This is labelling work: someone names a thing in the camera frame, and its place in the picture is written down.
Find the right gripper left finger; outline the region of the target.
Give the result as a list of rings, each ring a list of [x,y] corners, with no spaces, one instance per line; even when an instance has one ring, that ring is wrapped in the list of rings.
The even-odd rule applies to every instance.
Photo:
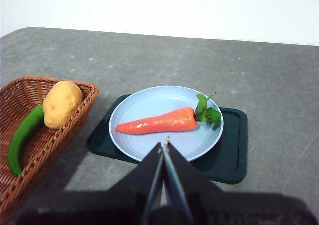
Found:
[[[160,205],[163,151],[158,142],[126,177],[109,189],[127,225],[146,225]]]

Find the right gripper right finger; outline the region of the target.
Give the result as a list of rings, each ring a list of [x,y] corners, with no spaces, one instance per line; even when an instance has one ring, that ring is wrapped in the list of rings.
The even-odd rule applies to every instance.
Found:
[[[165,185],[170,205],[178,208],[188,225],[207,225],[210,222],[203,198],[211,199],[222,190],[194,168],[170,143],[164,145]]]

